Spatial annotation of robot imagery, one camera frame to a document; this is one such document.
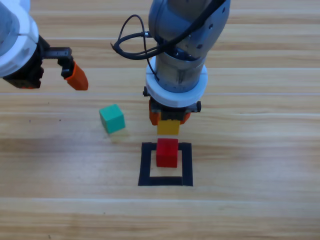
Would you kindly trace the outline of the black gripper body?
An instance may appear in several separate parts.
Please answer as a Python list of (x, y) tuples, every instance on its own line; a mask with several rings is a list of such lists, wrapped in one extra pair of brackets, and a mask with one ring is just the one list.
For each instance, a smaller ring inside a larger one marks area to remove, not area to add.
[(16, 72), (3, 77), (5, 81), (19, 89), (19, 86), (34, 86), (40, 88), (44, 69), (44, 59), (70, 58), (72, 49), (70, 47), (51, 47), (44, 38), (40, 37), (32, 57)]
[(199, 113), (202, 109), (201, 101), (197, 101), (192, 105), (186, 107), (169, 107), (157, 102), (148, 92), (147, 87), (144, 87), (143, 95), (153, 99), (161, 110), (161, 116), (159, 121), (177, 120), (181, 121), (185, 113)]

